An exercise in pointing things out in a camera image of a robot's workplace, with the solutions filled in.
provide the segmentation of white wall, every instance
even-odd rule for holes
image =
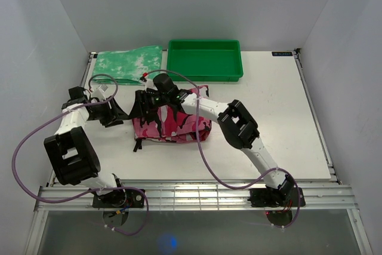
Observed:
[[[302,49],[334,167],[382,254],[382,0],[329,0]]]
[[[174,38],[234,38],[243,50],[302,47],[327,0],[61,0],[88,51]]]
[[[11,173],[16,144],[60,112],[67,89],[78,84],[87,52],[59,0],[0,0],[0,254],[22,254],[35,200]],[[37,192],[51,166],[43,146],[53,124],[20,151],[21,179]]]

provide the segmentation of green tie-dye towel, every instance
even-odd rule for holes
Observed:
[[[140,85],[139,78],[151,70],[160,69],[162,64],[162,47],[147,46],[129,51],[99,52],[95,62],[93,75],[109,74],[121,85]],[[95,82],[110,84],[107,77],[97,77]]]

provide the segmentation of white table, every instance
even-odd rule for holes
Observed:
[[[162,67],[166,67],[163,53]],[[236,83],[207,83],[210,98],[220,102],[240,100],[259,124],[261,138],[280,167],[297,180],[330,178],[325,155],[293,57],[273,57],[271,52],[242,52],[244,76]],[[95,60],[92,61],[88,78]],[[177,84],[190,88],[189,84]],[[116,101],[126,113],[134,103],[139,86],[120,86]],[[113,85],[109,85],[108,95]],[[201,160],[196,143],[175,144],[143,142],[133,152],[133,125],[104,128],[98,121],[88,122],[85,131],[103,172],[130,180],[210,180],[212,176]],[[259,176],[249,159],[232,148],[220,127],[213,123],[205,156],[221,179],[248,180]]]

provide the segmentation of green tray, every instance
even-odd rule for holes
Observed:
[[[237,40],[171,40],[167,69],[192,81],[237,82],[243,76]],[[174,81],[185,81],[170,74]]]

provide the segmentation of pink backpack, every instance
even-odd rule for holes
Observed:
[[[199,86],[201,97],[208,97],[208,86]],[[142,149],[142,140],[154,140],[157,142],[188,143],[196,141],[196,129],[199,130],[201,141],[206,140],[211,131],[212,122],[209,119],[199,117],[196,125],[196,115],[187,115],[174,111],[169,106],[158,109],[158,117],[149,124],[143,118],[133,119],[135,131],[134,152]]]

